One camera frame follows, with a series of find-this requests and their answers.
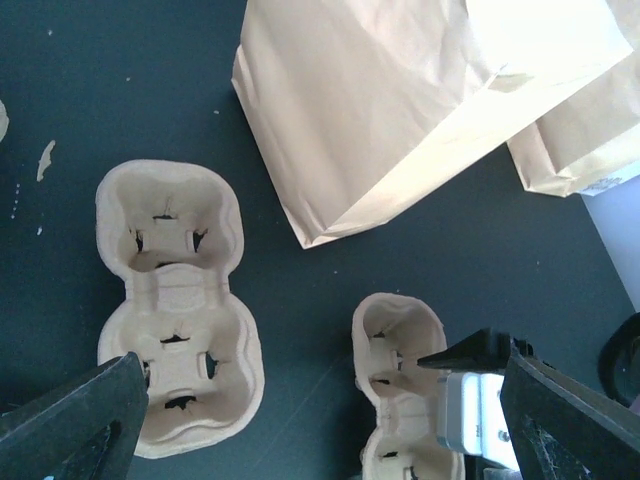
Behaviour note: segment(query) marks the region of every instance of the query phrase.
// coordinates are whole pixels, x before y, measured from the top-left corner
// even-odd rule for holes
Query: white debris
[[[16,198],[13,199],[13,210],[11,211],[11,220],[16,218],[16,210],[18,210],[18,195],[20,195],[20,184],[16,183]]]
[[[51,165],[51,150],[56,146],[56,141],[51,140],[49,145],[42,152],[42,156],[40,157],[40,161],[38,162],[38,174],[36,175],[36,180],[39,182],[44,178],[44,171],[49,168]]]

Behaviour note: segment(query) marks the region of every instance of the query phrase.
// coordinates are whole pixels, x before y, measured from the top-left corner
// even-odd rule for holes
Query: paper bag
[[[232,81],[308,248],[386,223],[630,52],[603,0],[249,0]]]
[[[531,192],[593,195],[634,176],[638,168],[631,165],[640,162],[640,51],[507,144]],[[623,175],[606,180],[618,171]]]
[[[617,187],[618,185],[628,182],[632,178],[636,178],[638,175],[640,175],[640,160],[631,163],[617,172],[607,175],[606,177],[602,177],[600,180],[592,183],[587,188],[583,188],[578,193],[586,195],[587,197],[595,197],[602,192],[606,192],[613,187]]]

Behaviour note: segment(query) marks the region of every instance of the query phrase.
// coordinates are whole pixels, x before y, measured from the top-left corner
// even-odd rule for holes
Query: molded pulp cup holder
[[[136,455],[236,434],[257,411],[264,372],[255,320],[229,292],[244,247],[233,191],[196,165],[135,160],[106,175],[96,205],[100,256],[126,286],[98,361],[134,351],[148,386]]]
[[[441,372],[417,364],[446,349],[435,313],[415,298],[377,293],[356,309],[352,337],[356,382],[378,423],[362,454],[364,480],[462,480],[462,455],[436,440]]]

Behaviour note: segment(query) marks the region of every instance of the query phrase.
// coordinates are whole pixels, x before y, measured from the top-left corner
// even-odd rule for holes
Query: table surface
[[[450,343],[494,326],[599,388],[598,352],[631,303],[582,200],[524,193],[504,146],[388,225],[300,249],[231,88],[244,6],[0,0],[11,118],[0,144],[0,400],[23,404],[95,365],[124,288],[96,250],[94,194],[137,158],[197,163],[234,188],[246,248],[231,288],[256,318],[266,388],[240,434],[135,458],[131,479],[356,473],[375,419],[354,387],[351,315],[378,291],[426,301]]]

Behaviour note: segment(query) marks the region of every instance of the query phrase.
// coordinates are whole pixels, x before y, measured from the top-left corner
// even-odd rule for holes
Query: folded paper bag
[[[249,0],[232,81],[309,248],[386,223],[630,53],[604,0]]]
[[[637,175],[638,166],[633,165],[640,165],[640,50],[507,144],[530,192],[593,195]]]

